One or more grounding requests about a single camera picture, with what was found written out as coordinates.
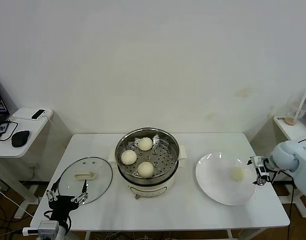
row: straw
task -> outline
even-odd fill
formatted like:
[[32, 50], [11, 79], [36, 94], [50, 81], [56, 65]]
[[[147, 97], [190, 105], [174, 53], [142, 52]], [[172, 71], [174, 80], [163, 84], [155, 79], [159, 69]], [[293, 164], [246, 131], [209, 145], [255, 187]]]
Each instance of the straw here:
[[295, 117], [294, 117], [294, 122], [296, 122], [296, 120], [297, 120], [297, 118], [298, 118], [298, 115], [299, 115], [299, 113], [300, 113], [300, 111], [301, 111], [301, 109], [302, 109], [302, 107], [303, 107], [303, 104], [304, 104], [305, 99], [306, 99], [306, 90], [305, 90], [304, 96], [303, 96], [303, 98], [302, 98], [302, 101], [301, 101], [301, 103], [299, 104], [299, 107], [298, 107], [298, 110], [297, 110], [297, 112], [296, 112], [296, 115], [295, 115]]

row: glass lid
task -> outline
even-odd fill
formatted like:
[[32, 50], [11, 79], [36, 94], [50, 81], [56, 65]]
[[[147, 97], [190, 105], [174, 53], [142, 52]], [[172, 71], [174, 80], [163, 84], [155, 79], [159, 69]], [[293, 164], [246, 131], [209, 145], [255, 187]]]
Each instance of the glass lid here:
[[58, 183], [60, 195], [78, 196], [86, 180], [88, 199], [91, 203], [102, 196], [112, 181], [110, 164], [99, 157], [85, 157], [67, 167]]

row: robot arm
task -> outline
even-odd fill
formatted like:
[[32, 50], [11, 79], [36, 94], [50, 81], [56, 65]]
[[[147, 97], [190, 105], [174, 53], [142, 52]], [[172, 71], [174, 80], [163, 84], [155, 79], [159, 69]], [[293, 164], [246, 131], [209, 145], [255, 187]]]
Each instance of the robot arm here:
[[44, 213], [51, 213], [49, 220], [40, 222], [38, 228], [24, 227], [23, 236], [38, 235], [41, 240], [64, 240], [70, 226], [67, 225], [69, 213], [83, 205], [88, 198], [87, 182], [84, 181], [81, 194], [78, 196], [56, 195], [59, 180], [57, 180], [51, 190], [46, 191], [48, 206], [52, 209]]
[[306, 147], [296, 141], [278, 144], [269, 157], [255, 156], [251, 161], [257, 172], [254, 184], [270, 182], [269, 171], [287, 171], [296, 187], [306, 196]]

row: desk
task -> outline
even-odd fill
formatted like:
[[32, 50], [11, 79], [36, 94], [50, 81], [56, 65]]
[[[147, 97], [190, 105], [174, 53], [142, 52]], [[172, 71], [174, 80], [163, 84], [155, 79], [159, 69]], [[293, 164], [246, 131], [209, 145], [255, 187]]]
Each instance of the desk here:
[[[288, 140], [303, 140], [306, 138], [306, 125], [304, 125], [301, 121], [297, 121], [296, 125], [290, 126], [284, 122], [284, 117], [275, 116], [274, 122], [281, 129], [281, 131], [285, 134]], [[288, 196], [280, 196], [279, 199], [283, 204], [290, 204], [292, 202], [292, 191], [293, 187], [291, 185], [285, 185], [287, 191], [289, 192]], [[299, 213], [303, 218], [306, 218], [306, 207], [301, 200], [301, 196], [303, 193], [296, 189], [294, 191], [294, 200], [293, 203], [297, 207]]]
[[[250, 229], [240, 239], [250, 239], [266, 228], [287, 226], [289, 218], [272, 185], [257, 186], [245, 205], [227, 206], [209, 198], [198, 187], [196, 162], [208, 152], [228, 152], [247, 161], [255, 153], [243, 133], [176, 133], [186, 148], [185, 166], [176, 173], [174, 185], [153, 198], [135, 199], [118, 169], [106, 193], [70, 213], [72, 231], [197, 231]], [[51, 179], [52, 184], [73, 162], [84, 157], [108, 159], [122, 134], [76, 134], [72, 137]], [[49, 210], [44, 194], [30, 226], [38, 227]]]
[[[29, 147], [32, 145], [38, 134], [41, 132], [52, 114], [52, 110], [48, 109], [46, 111], [46, 115], [44, 117], [41, 117], [39, 120], [20, 119], [11, 116], [9, 119], [13, 122], [18, 123], [18, 127], [16, 128], [15, 133], [22, 130], [29, 130], [30, 134], [28, 136], [27, 143], [21, 147], [12, 147], [11, 139], [6, 141], [0, 141], [0, 159], [16, 159], [23, 156], [27, 152]], [[10, 124], [4, 135], [9, 136], [13, 129], [14, 124]], [[28, 205], [38, 204], [38, 199], [34, 195], [38, 187], [37, 185], [32, 185], [31, 188], [28, 190], [21, 183], [19, 183], [17, 179], [2, 164], [0, 164], [0, 179], [3, 180], [7, 185], [9, 185], [12, 189], [14, 189], [24, 198], [24, 201], [20, 205], [23, 209], [27, 209]], [[24, 211], [19, 208], [18, 211], [15, 213], [14, 218], [20, 219], [23, 215]]]

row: pot handle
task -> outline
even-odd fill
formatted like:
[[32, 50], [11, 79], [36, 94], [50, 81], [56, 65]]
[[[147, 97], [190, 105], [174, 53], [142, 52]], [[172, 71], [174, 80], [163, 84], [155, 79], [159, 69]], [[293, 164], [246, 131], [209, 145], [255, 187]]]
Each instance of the pot handle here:
[[113, 169], [117, 168], [117, 162], [115, 159], [115, 149], [112, 149], [108, 156], [108, 163]]
[[179, 145], [179, 157], [178, 157], [178, 167], [183, 168], [185, 166], [185, 159], [187, 159], [185, 145]]

